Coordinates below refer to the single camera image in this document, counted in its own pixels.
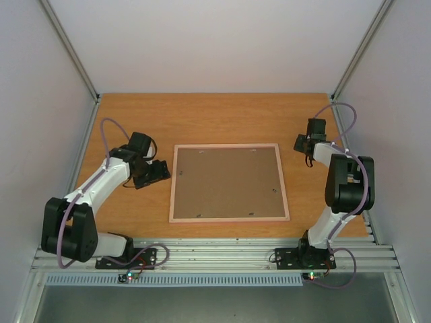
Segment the pink photo frame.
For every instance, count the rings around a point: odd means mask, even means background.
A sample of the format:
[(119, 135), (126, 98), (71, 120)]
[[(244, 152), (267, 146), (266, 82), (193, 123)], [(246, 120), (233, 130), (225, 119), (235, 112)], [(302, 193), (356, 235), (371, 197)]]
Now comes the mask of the pink photo frame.
[(276, 143), (175, 145), (169, 221), (289, 221)]

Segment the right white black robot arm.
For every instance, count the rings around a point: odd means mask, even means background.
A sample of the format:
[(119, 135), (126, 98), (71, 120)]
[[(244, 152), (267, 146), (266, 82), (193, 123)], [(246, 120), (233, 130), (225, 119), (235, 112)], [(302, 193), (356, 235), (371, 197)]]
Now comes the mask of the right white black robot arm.
[(373, 207), (374, 160), (357, 156), (327, 140), (326, 120), (310, 118), (306, 133), (299, 134), (294, 150), (303, 153), (307, 167), (318, 162), (327, 167), (325, 204), (321, 216), (298, 242), (301, 268), (316, 268), (329, 262), (332, 241), (354, 217)]

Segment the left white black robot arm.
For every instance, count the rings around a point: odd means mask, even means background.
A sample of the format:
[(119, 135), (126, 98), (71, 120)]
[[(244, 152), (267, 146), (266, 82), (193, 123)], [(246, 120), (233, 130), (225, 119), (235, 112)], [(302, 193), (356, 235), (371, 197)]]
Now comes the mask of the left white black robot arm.
[(41, 248), (57, 257), (59, 268), (103, 257), (121, 268), (138, 258), (133, 240), (122, 234), (100, 233), (95, 217), (118, 186), (132, 182), (136, 190), (170, 178), (166, 161), (156, 159), (157, 145), (134, 132), (128, 143), (108, 151), (102, 165), (77, 189), (53, 197), (44, 207)]

